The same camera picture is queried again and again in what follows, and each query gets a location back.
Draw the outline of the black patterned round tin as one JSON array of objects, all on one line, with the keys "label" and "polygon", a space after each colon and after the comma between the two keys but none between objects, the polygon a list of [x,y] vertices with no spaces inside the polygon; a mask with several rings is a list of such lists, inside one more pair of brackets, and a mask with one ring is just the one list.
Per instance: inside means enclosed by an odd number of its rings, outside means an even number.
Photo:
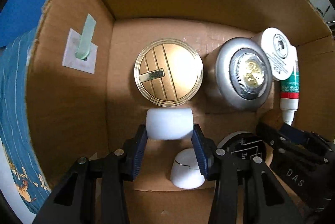
[{"label": "black patterned round tin", "polygon": [[254,158],[259,157],[265,161],[267,151],[264,142],[254,133],[246,131],[234,132],[222,139],[218,149],[223,149],[224,157],[222,171],[239,171],[252,173],[254,171]]}]

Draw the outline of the white earbud case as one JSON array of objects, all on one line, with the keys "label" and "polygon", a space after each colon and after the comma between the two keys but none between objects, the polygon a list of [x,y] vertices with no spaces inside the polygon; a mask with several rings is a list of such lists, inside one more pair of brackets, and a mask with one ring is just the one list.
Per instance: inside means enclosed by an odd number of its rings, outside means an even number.
[{"label": "white earbud case", "polygon": [[175,156],[170,181],[181,189],[196,189],[204,184],[194,149],[184,149]]}]

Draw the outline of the white cylinder container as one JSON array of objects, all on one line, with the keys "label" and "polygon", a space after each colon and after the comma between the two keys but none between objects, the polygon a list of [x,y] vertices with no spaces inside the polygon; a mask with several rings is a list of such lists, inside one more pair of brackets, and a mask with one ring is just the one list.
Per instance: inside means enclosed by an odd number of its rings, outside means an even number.
[{"label": "white cylinder container", "polygon": [[145,125],[149,139],[191,139],[193,113],[191,108],[152,108],[147,111]]}]

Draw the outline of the green white glue tube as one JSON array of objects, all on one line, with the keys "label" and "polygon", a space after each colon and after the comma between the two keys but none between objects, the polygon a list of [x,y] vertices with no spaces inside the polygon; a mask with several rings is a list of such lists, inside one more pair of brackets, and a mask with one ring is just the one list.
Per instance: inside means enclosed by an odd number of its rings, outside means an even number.
[{"label": "green white glue tube", "polygon": [[292,45],[290,47],[290,51],[294,59],[294,67],[290,77],[284,81],[281,81],[280,101],[282,118],[284,123],[288,125],[292,125],[295,117],[295,112],[298,110],[300,91],[299,64],[296,47]]}]

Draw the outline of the silver round tin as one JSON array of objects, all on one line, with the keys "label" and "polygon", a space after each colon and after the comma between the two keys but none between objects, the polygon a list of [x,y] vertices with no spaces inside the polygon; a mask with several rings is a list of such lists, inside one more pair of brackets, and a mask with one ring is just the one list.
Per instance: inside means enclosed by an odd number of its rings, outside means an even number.
[{"label": "silver round tin", "polygon": [[211,101],[237,111],[256,111],[267,100],[273,75],[262,48],[235,37],[204,59],[203,87]]}]

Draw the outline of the gold round tin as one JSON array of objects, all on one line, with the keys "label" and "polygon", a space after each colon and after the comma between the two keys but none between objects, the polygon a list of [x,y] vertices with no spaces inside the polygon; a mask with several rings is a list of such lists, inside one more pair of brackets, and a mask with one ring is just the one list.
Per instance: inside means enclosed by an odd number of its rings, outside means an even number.
[{"label": "gold round tin", "polygon": [[163,38],[147,45],[137,56],[135,84],[147,100],[161,107],[176,107],[191,100],[203,80],[203,62],[186,42]]}]

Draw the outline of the white cream jar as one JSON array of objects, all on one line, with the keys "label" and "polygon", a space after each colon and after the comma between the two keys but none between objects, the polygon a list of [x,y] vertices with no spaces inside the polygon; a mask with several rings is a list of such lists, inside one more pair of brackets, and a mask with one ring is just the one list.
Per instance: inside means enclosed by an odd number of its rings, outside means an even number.
[{"label": "white cream jar", "polygon": [[295,63],[294,55],[289,39],[281,30],[269,27],[254,35],[251,40],[265,52],[273,80],[284,81],[291,76]]}]

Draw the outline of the open cardboard box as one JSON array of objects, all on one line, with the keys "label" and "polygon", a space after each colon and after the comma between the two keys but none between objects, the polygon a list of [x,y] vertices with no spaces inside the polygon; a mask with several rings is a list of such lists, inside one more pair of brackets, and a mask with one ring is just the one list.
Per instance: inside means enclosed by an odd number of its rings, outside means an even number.
[{"label": "open cardboard box", "polygon": [[334,223],[334,34],[308,0],[47,0],[35,223]]}]

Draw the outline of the blue striped bedsheet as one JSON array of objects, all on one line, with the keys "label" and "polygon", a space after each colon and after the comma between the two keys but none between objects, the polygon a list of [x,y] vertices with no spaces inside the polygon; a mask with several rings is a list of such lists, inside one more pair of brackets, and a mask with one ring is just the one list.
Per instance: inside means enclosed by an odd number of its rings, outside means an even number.
[{"label": "blue striped bedsheet", "polygon": [[15,188],[38,214],[51,190],[31,143],[26,107],[27,69],[36,28],[18,36],[1,55],[1,142]]}]

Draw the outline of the blue foam mat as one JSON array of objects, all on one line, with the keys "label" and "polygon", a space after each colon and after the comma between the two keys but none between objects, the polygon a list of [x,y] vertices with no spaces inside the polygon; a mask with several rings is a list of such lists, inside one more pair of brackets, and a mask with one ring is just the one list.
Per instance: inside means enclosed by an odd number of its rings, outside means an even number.
[{"label": "blue foam mat", "polygon": [[1,11],[1,47],[38,25],[46,0],[8,0]]}]

